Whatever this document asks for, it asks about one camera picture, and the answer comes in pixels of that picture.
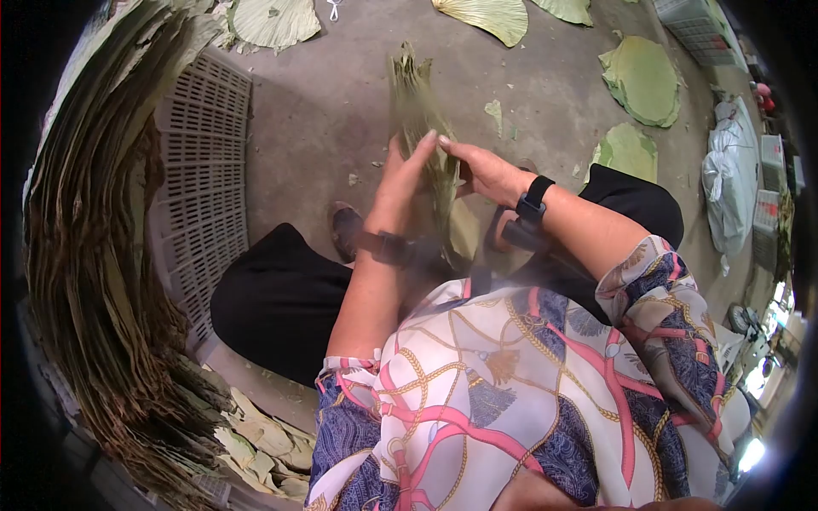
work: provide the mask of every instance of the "plastic crate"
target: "plastic crate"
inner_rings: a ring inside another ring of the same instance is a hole
[[[726,24],[726,36],[708,0],[654,0],[656,14],[679,42],[701,65],[736,65],[745,71],[747,63],[733,29]],[[718,15],[724,12],[715,4]]]
[[[778,262],[778,206],[777,191],[759,190],[753,214],[753,258],[758,266],[775,271]]]
[[[781,135],[762,135],[762,172],[765,189],[780,191],[787,186],[784,141],[781,140]]]
[[[206,48],[155,112],[164,184],[149,211],[151,250],[168,296],[191,322],[187,347],[213,334],[210,296],[247,250],[245,148],[248,73]]]

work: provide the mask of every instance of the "leg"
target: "leg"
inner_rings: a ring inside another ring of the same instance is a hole
[[[579,196],[630,218],[651,234],[663,237],[674,248],[681,243],[685,225],[679,204],[661,186],[594,164],[591,180]],[[596,280],[564,249],[534,254],[511,279],[523,285],[545,287],[571,298],[597,320],[610,325],[610,320],[596,302]]]
[[[312,386],[351,275],[280,224],[222,276],[210,299],[213,329],[253,363]]]

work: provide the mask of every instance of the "hand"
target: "hand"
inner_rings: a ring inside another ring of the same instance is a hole
[[[411,211],[411,199],[420,182],[423,166],[437,150],[438,133],[429,131],[420,139],[412,156],[403,161],[398,136],[389,141],[389,153],[384,164],[384,176],[375,193],[375,204],[366,217],[364,228],[369,232],[387,231],[402,234]]]
[[[466,184],[458,189],[458,197],[475,191],[498,204],[516,208],[519,197],[528,191],[537,177],[516,168],[490,150],[454,142],[444,135],[438,137],[438,144],[461,160],[461,179],[466,180]]]

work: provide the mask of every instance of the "blouse sleeve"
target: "blouse sleeve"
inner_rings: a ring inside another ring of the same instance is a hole
[[[317,439],[304,501],[306,509],[332,509],[331,503],[340,499],[349,481],[373,475],[360,472],[372,469],[367,458],[380,439],[380,418],[371,393],[380,367],[379,351],[370,360],[341,356],[324,359],[324,368],[316,379]]]
[[[596,299],[639,354],[676,421],[696,425],[720,454],[730,454],[746,433],[749,408],[719,370],[707,303],[679,254],[648,236],[603,277]]]

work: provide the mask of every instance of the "shoe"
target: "shoe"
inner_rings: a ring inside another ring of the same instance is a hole
[[[538,176],[540,175],[540,173],[537,172],[537,165],[535,165],[534,162],[528,158],[523,158],[519,162],[517,162],[517,168],[519,168],[520,170],[524,170],[525,172],[537,174]]]
[[[355,236],[363,230],[363,218],[358,211],[339,200],[330,203],[326,219],[330,225],[332,242],[344,262],[355,260]]]

